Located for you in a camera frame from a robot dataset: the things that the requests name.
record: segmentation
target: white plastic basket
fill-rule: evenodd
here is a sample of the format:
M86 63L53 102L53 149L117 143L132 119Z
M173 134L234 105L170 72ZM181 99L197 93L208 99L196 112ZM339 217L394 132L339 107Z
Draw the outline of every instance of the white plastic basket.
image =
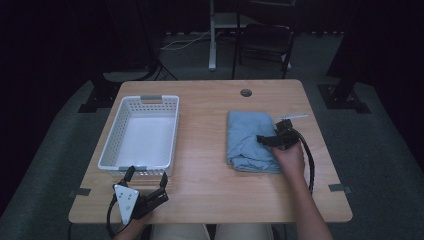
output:
M130 166L134 175L172 175L178 129L178 96L127 96L103 148L98 167L123 176Z

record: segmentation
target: wooden tabletop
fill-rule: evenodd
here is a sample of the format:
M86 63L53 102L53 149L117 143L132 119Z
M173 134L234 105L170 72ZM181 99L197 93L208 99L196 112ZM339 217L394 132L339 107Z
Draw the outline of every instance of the wooden tabletop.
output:
M241 96L242 89L250 89L252 96ZM154 210L151 223L295 221L283 174L238 172L227 164L227 116L231 110L268 112L274 119L284 114L307 113L308 117L293 119L292 123L305 137L314 157L315 202L327 222L347 222L352 218L344 192L329 189L340 180L300 81L199 80L126 82L121 86L81 183L81 188L91 192L76 197L69 213L71 222L106 221L112 185L120 179L99 170L97 163L121 99L132 95L180 98L174 168L167 186L169 201ZM309 179L308 166L305 178ZM156 182L139 177L129 186L148 190ZM111 221L120 221L117 204Z

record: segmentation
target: gray carpet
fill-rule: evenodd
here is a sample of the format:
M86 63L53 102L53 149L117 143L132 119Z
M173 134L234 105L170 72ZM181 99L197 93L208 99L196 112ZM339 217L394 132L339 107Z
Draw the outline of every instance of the gray carpet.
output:
M170 42L195 36L168 37ZM371 86L355 91L371 110L328 110L317 84L337 83L326 71L342 37L297 37L287 78L302 81L353 211L348 223L330 224L335 239L421 239L424 235L423 172L390 121ZM209 42L161 51L161 62L180 80L229 79L233 46L221 38L217 70L208 71ZM122 75L109 75L112 78ZM279 78L279 65L250 60L238 66L236 79ZM87 82L57 114L32 165L0 220L1 239L66 239L68 213L109 109L77 113L92 84ZM274 227L284 239L283 225ZM72 239L108 239L104 225L74 224ZM288 224L289 239L296 239Z

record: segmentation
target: person's arm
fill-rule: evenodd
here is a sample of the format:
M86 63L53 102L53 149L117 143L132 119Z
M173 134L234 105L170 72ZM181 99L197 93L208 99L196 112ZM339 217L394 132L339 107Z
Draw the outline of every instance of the person's arm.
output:
M140 231L143 229L144 224L150 219L152 213L136 220L133 219L129 225L120 233L118 233L113 240L133 240L137 237Z
M280 163L292 190L298 239L333 239L303 176L305 161L300 142L285 151L272 148L272 152Z

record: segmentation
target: folded blue cloth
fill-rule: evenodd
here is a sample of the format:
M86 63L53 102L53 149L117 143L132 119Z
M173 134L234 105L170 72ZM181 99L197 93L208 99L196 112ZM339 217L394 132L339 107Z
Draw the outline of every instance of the folded blue cloth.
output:
M228 113L227 162L247 172L280 173L274 155L256 140L256 135L275 136L274 122L268 113Z

